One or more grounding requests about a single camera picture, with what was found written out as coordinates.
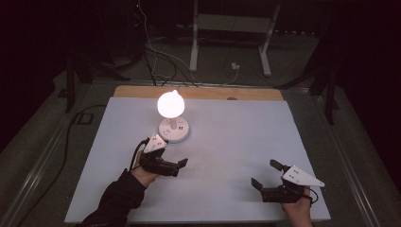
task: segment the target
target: hand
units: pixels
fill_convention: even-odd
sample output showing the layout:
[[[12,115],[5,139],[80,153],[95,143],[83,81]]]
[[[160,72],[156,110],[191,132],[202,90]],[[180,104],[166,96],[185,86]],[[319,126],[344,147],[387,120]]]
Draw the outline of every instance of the hand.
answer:
[[[304,195],[309,196],[310,190],[304,189]],[[309,198],[301,197],[295,203],[282,203],[284,211],[286,211],[289,221],[293,227],[312,227],[310,219],[310,203]]]
[[[144,187],[148,187],[150,183],[154,182],[159,174],[149,173],[145,171],[141,166],[139,166],[139,159],[141,158],[142,150],[138,152],[136,163],[131,172],[132,176],[134,176]]]

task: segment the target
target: white lamp base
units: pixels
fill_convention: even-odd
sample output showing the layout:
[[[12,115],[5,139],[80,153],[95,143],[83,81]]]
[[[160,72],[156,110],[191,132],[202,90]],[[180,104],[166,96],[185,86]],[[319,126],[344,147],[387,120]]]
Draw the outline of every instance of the white lamp base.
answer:
[[[168,140],[169,143],[176,144],[182,142],[189,134],[188,122],[178,116],[176,118],[165,118],[159,125],[159,135]]]

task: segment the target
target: white tabletop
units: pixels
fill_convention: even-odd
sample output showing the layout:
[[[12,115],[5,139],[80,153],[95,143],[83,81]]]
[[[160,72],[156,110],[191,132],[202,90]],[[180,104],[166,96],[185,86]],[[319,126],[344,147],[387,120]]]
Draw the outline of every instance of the white tabletop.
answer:
[[[112,97],[82,171],[65,222],[81,222],[96,210],[106,187],[130,165],[136,146],[157,131],[163,118],[156,98]],[[187,99],[182,115],[188,138],[167,146],[163,158],[188,158],[178,177],[159,177],[146,190],[129,222],[275,222],[286,219],[280,204],[262,202],[251,186],[282,184],[270,159],[314,175],[285,101]],[[313,220],[330,219],[319,187]]]

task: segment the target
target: black sleeve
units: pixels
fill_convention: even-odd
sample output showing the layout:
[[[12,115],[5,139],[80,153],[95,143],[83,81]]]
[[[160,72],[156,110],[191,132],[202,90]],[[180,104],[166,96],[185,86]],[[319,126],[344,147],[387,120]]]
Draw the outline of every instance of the black sleeve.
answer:
[[[111,183],[100,199],[97,210],[77,226],[125,226],[131,209],[141,205],[145,187],[124,170],[118,181]]]

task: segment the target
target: wire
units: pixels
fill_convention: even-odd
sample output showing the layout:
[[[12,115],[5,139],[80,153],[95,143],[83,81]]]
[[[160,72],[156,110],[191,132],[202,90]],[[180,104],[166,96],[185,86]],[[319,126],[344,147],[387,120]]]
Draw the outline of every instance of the wire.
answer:
[[[233,24],[231,25],[231,28],[230,28],[230,36],[229,36],[229,39],[228,39],[228,43],[231,41],[231,39],[232,39],[232,36],[233,36],[233,29],[234,29],[234,26],[235,26],[235,24],[236,24],[236,17],[235,17],[235,19],[234,19],[234,22],[233,22]],[[227,64],[227,60],[228,60],[228,55],[229,55],[229,53],[231,52],[231,46],[229,46],[228,47],[228,49],[227,49],[227,51],[226,51],[226,54],[225,54],[225,58],[224,58],[224,63],[223,63],[223,72],[224,72],[224,68],[225,68],[225,65]]]
[[[135,152],[132,155],[129,171],[133,171],[134,169],[139,167],[139,166],[133,167],[133,164],[135,163],[136,160],[136,154],[138,153],[139,148],[141,148],[142,145],[146,145],[149,142],[149,140],[150,140],[149,138],[142,140],[141,143],[139,143],[138,146],[136,146]]]
[[[236,81],[236,78],[238,78],[238,70],[239,70],[239,69],[236,69],[236,70],[235,70],[235,77],[234,77],[234,79],[231,80],[230,82],[223,83],[223,85],[230,84],[230,83]]]
[[[268,80],[266,79],[266,77],[264,77],[263,75],[260,75],[260,74],[256,71],[256,69],[254,69],[254,67],[253,67],[249,62],[241,60],[241,61],[239,61],[238,63],[239,63],[239,64],[248,64],[248,67],[246,67],[246,68],[247,68],[247,69],[251,69],[253,75],[259,77],[259,78],[260,78],[264,83],[266,83],[268,86],[273,87],[273,85],[271,85],[271,84],[268,82]]]
[[[103,17],[102,17],[102,15],[101,15],[101,13],[100,13],[100,10],[99,10],[99,8],[98,8],[98,4],[95,4],[95,5],[96,5],[97,16],[98,16],[98,18],[99,18],[101,24],[103,25],[103,24],[104,24],[104,23],[103,23]],[[127,29],[127,32],[130,33],[131,12],[130,12],[130,5],[129,5],[128,2],[126,2],[126,9],[127,9],[127,10],[126,10],[126,13],[127,13],[127,14],[126,14],[126,17],[127,17],[126,29]],[[126,41],[126,44],[125,44],[125,50],[124,50],[123,56],[126,56],[126,55],[127,55],[129,46],[130,46],[130,35],[127,36],[127,41]],[[106,67],[108,67],[108,68],[111,69],[111,70],[114,70],[114,71],[117,71],[117,72],[121,73],[121,72],[123,72],[123,71],[129,70],[129,69],[132,68],[136,63],[138,63],[139,60],[140,60],[140,57],[141,57],[141,54],[139,54],[139,55],[136,56],[136,57],[130,56],[130,57],[129,57],[130,62],[124,63],[124,64],[122,64],[122,65],[117,65],[117,66],[110,66],[108,63],[104,63],[104,62],[101,63],[101,64],[105,65]]]
[[[316,200],[314,200],[314,201],[311,201],[310,202],[310,205],[312,205],[313,203],[315,203],[316,201],[318,201],[319,200],[319,196],[318,196],[318,193],[316,193],[316,191],[314,191],[313,189],[311,189],[310,187],[304,187],[304,189],[307,189],[307,190],[309,190],[309,191],[311,191],[311,192],[313,192],[313,194],[315,194],[315,196],[316,196]]]
[[[85,111],[95,108],[95,107],[106,107],[106,105],[94,105],[88,108],[85,108],[84,110],[76,113],[74,118],[71,120],[70,124],[68,125],[68,130],[66,134],[66,140],[65,140],[65,146],[64,146],[64,154],[63,154],[63,159],[62,159],[62,164],[59,169],[59,171],[56,174],[56,177],[53,179],[53,181],[50,183],[50,185],[45,189],[45,191],[42,193],[42,195],[31,205],[31,207],[26,211],[26,214],[21,218],[20,222],[18,223],[18,227],[20,227],[27,219],[27,217],[30,215],[30,213],[35,209],[35,207],[41,202],[41,200],[44,198],[44,196],[50,191],[50,189],[53,187],[54,183],[57,181],[57,179],[60,177],[65,164],[67,163],[67,157],[68,157],[68,144],[69,144],[69,135],[72,126],[74,123],[76,123],[77,119],[79,116],[82,116],[83,114],[86,114]]]
[[[154,76],[156,76],[158,78],[161,78],[161,79],[172,79],[172,78],[174,78],[177,75],[177,65],[169,57],[164,57],[164,58],[161,58],[161,59],[164,60],[164,61],[169,61],[174,66],[173,76],[171,76],[171,77],[163,76],[163,75],[154,75]]]
[[[283,74],[290,68],[290,66],[291,66],[292,64],[294,64],[295,62],[297,62],[297,61],[303,59],[303,58],[313,49],[313,47],[316,46],[316,44],[317,44],[318,42],[319,42],[319,39],[318,39],[318,41],[314,42],[301,56],[299,56],[299,57],[296,58],[295,60],[291,61],[291,62],[280,72],[280,75],[278,76],[279,79],[278,79],[277,82],[280,81],[280,79],[281,79],[281,77],[283,76]]]
[[[144,59],[145,59],[145,61],[146,61],[145,65],[148,67],[148,70],[149,70],[149,73],[150,73],[151,80],[153,81],[153,86],[157,86],[157,84],[156,84],[156,80],[154,79],[154,76],[153,76],[153,74],[151,73],[151,68],[150,68],[150,64],[149,64],[149,61],[148,61],[148,56],[147,56],[147,53],[145,53],[145,55],[144,55]]]
[[[162,60],[169,61],[171,64],[174,65],[174,69],[175,69],[175,70],[178,69],[178,70],[180,71],[180,73],[183,75],[183,77],[184,77],[186,80],[188,80],[188,82],[191,82],[192,85],[194,85],[195,87],[198,87],[198,85],[195,84],[193,81],[191,81],[191,80],[186,76],[186,74],[183,72],[183,70],[182,70],[177,64],[174,63],[174,61],[170,58],[171,55],[169,55],[169,54],[167,54],[167,53],[164,53],[164,52],[160,52],[160,51],[158,51],[158,50],[156,50],[156,54],[159,54],[159,55],[163,56],[165,59],[161,58]],[[170,78],[167,78],[167,80],[164,82],[164,84],[165,84],[166,82],[168,82],[169,80],[171,81],[175,76],[176,76],[176,71],[174,72],[174,76],[172,76],[172,77],[170,77]]]
[[[157,58],[157,53],[159,53],[159,54],[163,54],[163,55],[169,56],[169,57],[171,57],[171,58],[174,58],[174,59],[180,61],[180,62],[181,62],[183,65],[185,65],[185,67],[188,69],[189,74],[191,75],[192,79],[193,79],[194,81],[196,81],[197,83],[200,83],[200,84],[201,84],[200,81],[198,81],[197,79],[194,78],[193,74],[192,74],[191,71],[190,71],[189,66],[188,66],[183,60],[181,60],[180,58],[178,58],[178,57],[176,57],[176,56],[173,56],[173,55],[171,55],[171,54],[167,54],[167,53],[165,53],[165,52],[162,52],[162,51],[160,51],[160,50],[156,50],[155,48],[153,48],[153,46],[152,46],[152,44],[151,44],[151,41],[150,41],[150,38],[149,38],[149,35],[148,35],[148,29],[147,29],[147,20],[148,20],[148,19],[147,19],[146,14],[142,11],[142,8],[141,8],[141,1],[140,1],[140,0],[138,0],[138,8],[139,8],[139,10],[141,11],[141,13],[142,13],[143,16],[144,16],[145,32],[146,32],[147,39],[148,39],[148,44],[145,44],[145,45],[148,46],[148,47],[153,51],[153,56],[154,56],[154,58],[155,58],[154,63],[153,63],[153,68],[152,68],[152,70],[151,70],[151,74],[152,74],[153,76],[156,76],[156,75],[154,75],[154,70],[155,70],[155,68],[156,68],[156,62],[157,62],[157,60],[158,60],[158,58]],[[187,77],[186,77],[186,75],[183,73],[183,71],[180,70],[180,72],[181,72],[181,73],[183,74],[183,76],[187,79]]]

